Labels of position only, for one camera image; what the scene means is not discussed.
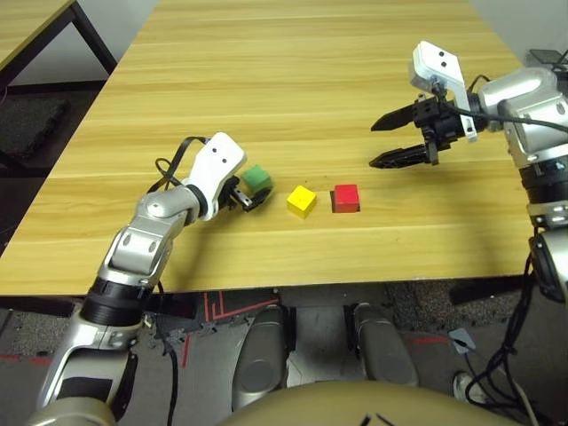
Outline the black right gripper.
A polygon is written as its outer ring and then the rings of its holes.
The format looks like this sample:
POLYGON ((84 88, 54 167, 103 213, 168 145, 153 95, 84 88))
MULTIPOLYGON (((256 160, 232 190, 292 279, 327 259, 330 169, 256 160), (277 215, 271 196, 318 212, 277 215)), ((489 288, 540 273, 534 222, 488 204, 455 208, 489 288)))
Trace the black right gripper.
POLYGON ((414 122, 420 129, 423 144, 396 148, 383 152, 369 162, 376 169, 402 169, 416 164, 438 164, 438 153, 465 136, 462 119, 446 102, 437 98, 418 98, 412 105, 404 106, 382 115, 371 126, 372 132, 389 131, 414 122))

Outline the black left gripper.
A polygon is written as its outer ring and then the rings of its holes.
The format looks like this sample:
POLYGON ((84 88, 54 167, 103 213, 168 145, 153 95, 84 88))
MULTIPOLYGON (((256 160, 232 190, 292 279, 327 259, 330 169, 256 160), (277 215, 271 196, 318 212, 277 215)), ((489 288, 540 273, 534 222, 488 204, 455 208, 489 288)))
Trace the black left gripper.
POLYGON ((266 187, 249 198, 240 188, 240 179, 236 176, 232 176, 227 179, 221 189, 217 198, 218 207, 220 209, 227 208, 229 210, 241 207, 245 212, 250 212, 260 207, 268 200, 271 194, 272 188, 266 187))

